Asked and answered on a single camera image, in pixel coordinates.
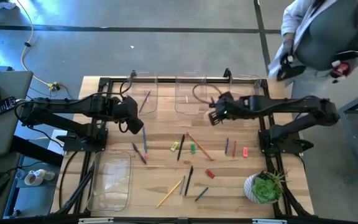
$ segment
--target yellow marker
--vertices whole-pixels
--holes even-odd
[[[172,147],[171,147],[171,150],[172,152],[178,147],[179,143],[178,142],[174,142]]]
[[[180,183],[181,183],[181,181],[179,181],[179,182],[172,188],[172,190],[161,200],[161,202],[158,203],[158,205],[156,206],[156,208],[159,208],[159,206],[164,203],[164,201],[172,194],[172,192],[179,187]]]

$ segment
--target white pot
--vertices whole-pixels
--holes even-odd
[[[244,182],[244,193],[246,194],[247,198],[254,203],[261,203],[258,198],[254,195],[254,193],[252,193],[252,185],[254,184],[254,179],[258,176],[259,174],[254,174],[251,175],[247,178],[247,180]],[[277,202],[277,200],[274,200],[272,202],[266,202],[266,203],[275,203]]]

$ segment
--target red eraser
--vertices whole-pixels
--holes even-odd
[[[242,148],[242,156],[244,156],[245,158],[248,157],[248,148],[247,147]]]
[[[215,174],[213,174],[209,169],[207,169],[205,173],[212,179],[215,177]]]

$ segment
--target pink eraser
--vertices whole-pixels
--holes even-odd
[[[242,156],[244,156],[245,158],[248,157],[248,148],[247,147],[242,148]]]

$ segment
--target yellow cable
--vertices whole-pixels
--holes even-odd
[[[32,39],[32,36],[34,35],[34,25],[31,21],[31,18],[29,16],[29,14],[27,13],[27,11],[25,10],[25,8],[23,7],[22,3],[19,1],[19,0],[16,0],[20,6],[23,8],[24,12],[27,14],[27,17],[29,18],[30,20],[30,23],[31,23],[31,35],[30,35],[30,38],[29,40],[27,41],[27,43],[30,44],[30,41]],[[22,65],[23,65],[23,68],[24,70],[28,71],[29,69],[26,67],[25,63],[24,63],[24,54],[25,54],[25,50],[26,50],[27,46],[25,45],[24,48],[23,48],[23,51],[22,51],[22,56],[21,56],[21,62],[22,62]],[[36,77],[35,75],[33,75],[33,78],[35,78],[36,80],[42,82],[43,84],[47,85],[49,87],[49,89],[53,88],[54,84],[53,83],[47,83],[45,81],[43,81],[42,79]]]

